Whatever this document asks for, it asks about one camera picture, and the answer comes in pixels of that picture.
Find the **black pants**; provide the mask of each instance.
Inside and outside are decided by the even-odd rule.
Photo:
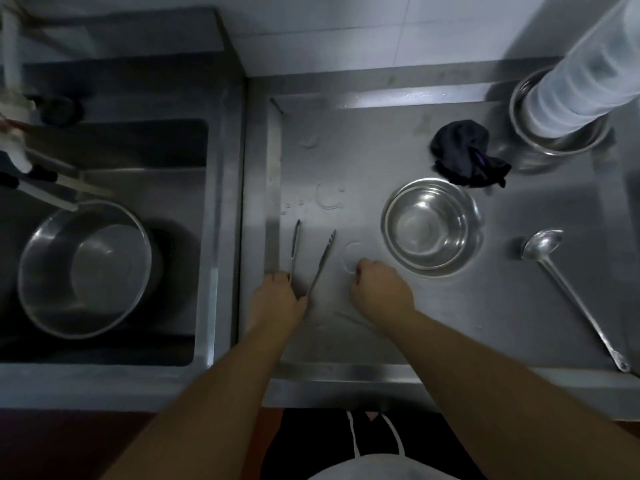
[[[353,411],[353,428],[361,455],[398,453],[388,424]],[[460,480],[484,479],[441,414],[390,411],[407,457]],[[262,462],[261,480],[307,480],[354,458],[353,436],[344,410],[287,409],[280,430]]]

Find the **clothing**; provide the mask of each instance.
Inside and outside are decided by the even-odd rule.
[[[406,458],[398,460],[402,452]],[[423,465],[432,468],[424,469]],[[260,478],[326,480],[329,477],[314,477],[325,470],[369,478],[371,468],[393,471],[390,478],[398,479],[404,478],[401,474],[405,472],[420,480],[484,480],[441,414],[390,411],[371,421],[364,411],[352,411],[349,419],[344,410],[336,409],[285,410],[280,430],[262,463]]]

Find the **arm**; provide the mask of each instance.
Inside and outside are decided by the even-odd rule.
[[[306,307],[286,273],[265,275],[242,341],[154,419],[103,480],[238,478],[269,376]]]
[[[487,478],[640,478],[633,436],[515,360],[417,312],[395,269],[358,266],[356,306],[404,354]]]

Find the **translucent plastic container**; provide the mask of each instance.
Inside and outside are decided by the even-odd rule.
[[[640,94],[640,0],[624,0],[526,96],[522,118],[556,138]]]

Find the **hand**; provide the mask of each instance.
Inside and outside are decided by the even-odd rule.
[[[415,310],[413,293],[397,271],[379,261],[361,259],[351,297],[366,318],[380,325]]]
[[[247,332],[262,326],[274,326],[291,333],[299,325],[306,309],[307,297],[296,299],[287,273],[265,274],[251,298]]]

